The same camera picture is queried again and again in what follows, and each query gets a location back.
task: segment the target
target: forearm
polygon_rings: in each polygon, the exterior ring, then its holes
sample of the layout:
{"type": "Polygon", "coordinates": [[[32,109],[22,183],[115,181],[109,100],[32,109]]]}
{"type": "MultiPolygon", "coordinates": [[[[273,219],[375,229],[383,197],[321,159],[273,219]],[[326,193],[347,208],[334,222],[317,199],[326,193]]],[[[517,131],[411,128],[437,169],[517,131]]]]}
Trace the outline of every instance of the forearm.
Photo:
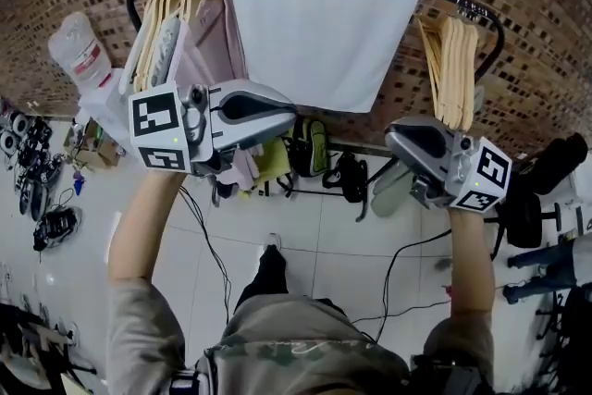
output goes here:
{"type": "Polygon", "coordinates": [[[121,217],[109,250],[109,280],[150,280],[183,173],[149,171],[121,217]]]}
{"type": "Polygon", "coordinates": [[[495,278],[485,244],[483,217],[450,210],[452,228],[452,315],[490,313],[495,278]]]}

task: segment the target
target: white towel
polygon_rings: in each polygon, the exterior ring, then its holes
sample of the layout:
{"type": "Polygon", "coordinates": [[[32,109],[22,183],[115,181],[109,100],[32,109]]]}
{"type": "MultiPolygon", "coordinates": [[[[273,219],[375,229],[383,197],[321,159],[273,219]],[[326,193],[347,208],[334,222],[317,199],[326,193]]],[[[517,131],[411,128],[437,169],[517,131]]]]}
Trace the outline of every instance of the white towel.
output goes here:
{"type": "Polygon", "coordinates": [[[417,0],[234,0],[249,79],[299,105],[368,112],[417,0]]]}

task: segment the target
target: bottle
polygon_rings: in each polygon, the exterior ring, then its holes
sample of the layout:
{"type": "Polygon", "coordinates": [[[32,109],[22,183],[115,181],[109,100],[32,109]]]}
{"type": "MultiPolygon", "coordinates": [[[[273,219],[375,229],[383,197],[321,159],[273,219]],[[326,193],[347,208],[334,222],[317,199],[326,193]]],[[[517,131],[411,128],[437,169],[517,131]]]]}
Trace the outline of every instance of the bottle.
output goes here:
{"type": "Polygon", "coordinates": [[[80,93],[111,77],[111,60],[82,12],[68,15],[47,42],[49,54],[78,86],[80,93]]]}

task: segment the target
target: gray shirt sleeve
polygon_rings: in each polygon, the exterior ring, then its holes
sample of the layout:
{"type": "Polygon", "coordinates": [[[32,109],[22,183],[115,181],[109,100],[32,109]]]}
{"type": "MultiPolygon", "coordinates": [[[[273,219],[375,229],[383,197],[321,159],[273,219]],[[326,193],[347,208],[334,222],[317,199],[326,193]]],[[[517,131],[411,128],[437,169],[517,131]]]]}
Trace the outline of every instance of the gray shirt sleeve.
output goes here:
{"type": "Polygon", "coordinates": [[[427,337],[425,355],[464,353],[471,357],[493,386],[493,336],[491,315],[452,316],[439,323],[427,337]]]}
{"type": "Polygon", "coordinates": [[[138,278],[109,289],[107,384],[111,395],[156,393],[185,368],[185,339],[165,297],[138,278]]]}

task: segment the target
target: sneaker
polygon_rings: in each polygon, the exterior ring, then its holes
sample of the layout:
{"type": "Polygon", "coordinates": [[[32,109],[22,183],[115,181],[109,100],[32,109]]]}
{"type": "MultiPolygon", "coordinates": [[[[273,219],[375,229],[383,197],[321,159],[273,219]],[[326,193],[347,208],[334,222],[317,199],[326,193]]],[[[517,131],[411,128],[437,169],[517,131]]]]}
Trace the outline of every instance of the sneaker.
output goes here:
{"type": "Polygon", "coordinates": [[[520,300],[518,300],[518,298],[514,298],[512,290],[512,286],[506,285],[505,287],[503,287],[501,294],[506,298],[508,304],[517,304],[520,300]]]}
{"type": "Polygon", "coordinates": [[[265,243],[263,245],[264,251],[266,251],[267,247],[269,247],[270,245],[273,245],[279,251],[281,250],[281,238],[275,232],[270,232],[269,234],[267,234],[267,239],[265,240],[265,243]]]}

